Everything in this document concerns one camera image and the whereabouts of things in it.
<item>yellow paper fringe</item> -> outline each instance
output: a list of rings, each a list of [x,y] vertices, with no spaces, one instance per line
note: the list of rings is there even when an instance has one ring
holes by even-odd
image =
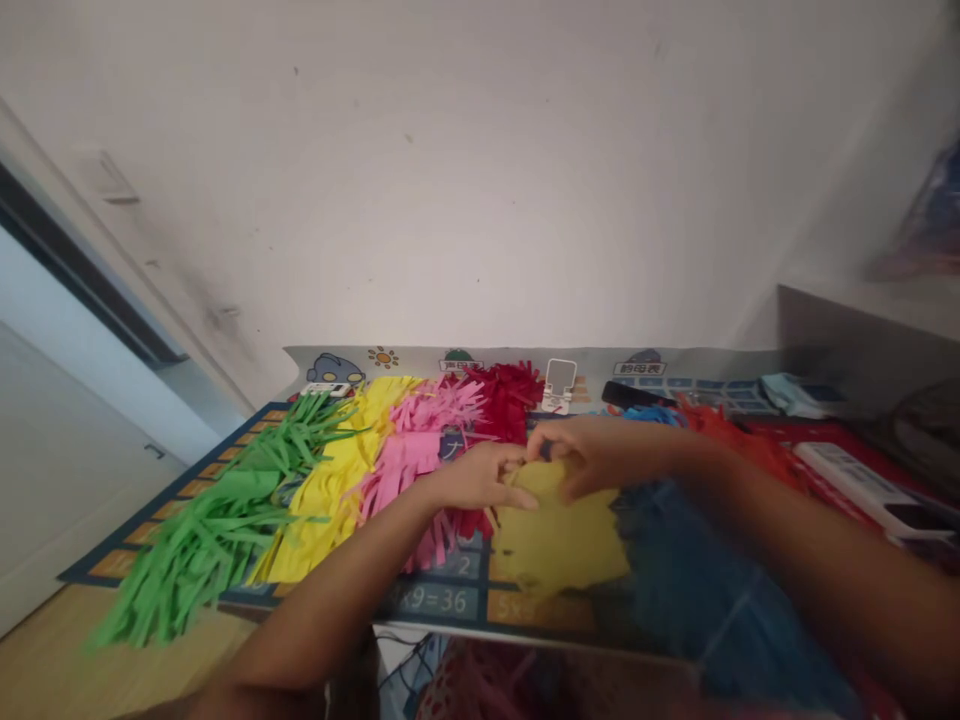
[[[324,448],[328,459],[317,464],[290,502],[290,513],[300,519],[277,533],[248,582],[300,582],[353,534],[360,494],[343,496],[373,471],[384,439],[394,431],[391,408],[422,382],[409,376],[381,377],[357,392],[344,408],[357,412],[337,428],[369,430]]]
[[[540,509],[497,508],[500,528],[493,538],[497,567],[538,600],[630,571],[617,535],[617,518],[609,507],[617,491],[604,490],[564,505],[558,489],[565,474],[562,462],[528,463],[504,482],[533,494]]]

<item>hand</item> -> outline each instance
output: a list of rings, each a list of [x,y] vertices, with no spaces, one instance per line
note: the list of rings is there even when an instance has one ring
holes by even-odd
[[[676,471],[684,454],[696,452],[700,436],[689,430],[600,415],[542,422],[527,442],[527,461],[539,460],[550,440],[550,459],[565,458],[569,475],[560,497],[584,495],[657,480]]]
[[[523,464],[525,453],[520,445],[480,443],[416,484],[429,483],[440,507],[480,510],[509,505],[536,510],[533,495],[503,484],[503,476]]]

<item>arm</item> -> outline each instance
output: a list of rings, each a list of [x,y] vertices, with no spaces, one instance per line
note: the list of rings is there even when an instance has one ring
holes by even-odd
[[[483,443],[419,479],[318,565],[243,644],[198,701],[195,717],[303,716],[445,507],[536,501],[499,482],[523,459],[514,445]]]
[[[960,709],[960,584],[848,518],[687,430],[615,418],[545,423],[578,469],[569,499],[675,477],[698,508],[759,559],[798,610],[852,649],[918,716]]]

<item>wooden floor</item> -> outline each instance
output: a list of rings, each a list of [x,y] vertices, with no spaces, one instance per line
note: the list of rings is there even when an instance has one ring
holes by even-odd
[[[71,585],[0,641],[0,717],[106,720],[199,688],[255,625],[204,611],[165,648],[89,651],[115,594]]]

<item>green paper fringe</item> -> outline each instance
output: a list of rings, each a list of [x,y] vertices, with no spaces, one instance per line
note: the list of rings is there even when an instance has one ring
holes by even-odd
[[[165,520],[143,548],[92,644],[166,645],[239,585],[278,527],[290,522],[278,488],[308,473],[328,442],[352,437],[337,425],[352,413],[329,393],[301,396],[279,426],[269,426],[217,475],[218,482]]]

